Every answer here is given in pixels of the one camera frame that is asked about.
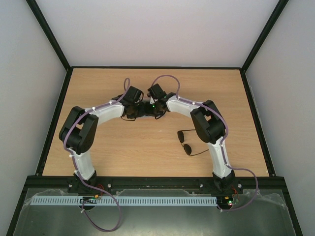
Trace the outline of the pink glasses case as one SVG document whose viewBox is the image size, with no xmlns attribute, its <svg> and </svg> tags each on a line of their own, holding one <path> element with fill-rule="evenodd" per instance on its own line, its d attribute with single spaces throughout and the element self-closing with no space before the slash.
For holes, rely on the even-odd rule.
<svg viewBox="0 0 315 236">
<path fill-rule="evenodd" d="M 138 118 L 155 118 L 157 116 L 157 111 L 154 103 L 151 103 L 149 99 L 144 99 L 138 104 Z"/>
</svg>

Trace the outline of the black gold sunglasses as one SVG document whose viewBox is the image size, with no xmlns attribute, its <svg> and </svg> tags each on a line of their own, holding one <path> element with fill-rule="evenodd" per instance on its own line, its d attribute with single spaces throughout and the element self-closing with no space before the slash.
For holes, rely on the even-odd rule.
<svg viewBox="0 0 315 236">
<path fill-rule="evenodd" d="M 196 143 L 192 143 L 190 141 L 189 137 L 187 136 L 187 133 L 189 132 L 195 132 L 195 129 L 184 129 L 177 131 L 178 140 L 186 155 L 192 157 L 206 153 L 208 151 L 207 149 L 198 149 Z"/>
</svg>

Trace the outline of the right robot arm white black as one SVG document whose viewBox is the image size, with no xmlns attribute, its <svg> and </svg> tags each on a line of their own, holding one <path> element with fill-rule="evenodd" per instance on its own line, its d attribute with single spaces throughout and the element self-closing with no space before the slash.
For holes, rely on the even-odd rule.
<svg viewBox="0 0 315 236">
<path fill-rule="evenodd" d="M 194 102 L 174 93 L 166 94 L 159 84 L 151 86 L 148 93 L 158 111 L 176 112 L 192 119 L 198 137 L 208 146 L 215 188 L 222 193 L 230 189 L 234 174 L 228 167 L 225 147 L 228 128 L 214 102 Z"/>
</svg>

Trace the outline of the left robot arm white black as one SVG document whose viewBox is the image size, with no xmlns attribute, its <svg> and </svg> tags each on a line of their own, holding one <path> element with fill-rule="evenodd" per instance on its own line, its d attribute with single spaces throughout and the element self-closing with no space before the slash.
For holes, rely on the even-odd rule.
<svg viewBox="0 0 315 236">
<path fill-rule="evenodd" d="M 144 97 L 143 91 L 130 86 L 125 92 L 97 107 L 83 109 L 73 107 L 59 133 L 63 148 L 69 152 L 75 171 L 69 184 L 69 193 L 94 194 L 100 190 L 96 185 L 96 170 L 91 160 L 97 126 L 113 118 L 122 117 L 125 107 L 135 105 Z"/>
</svg>

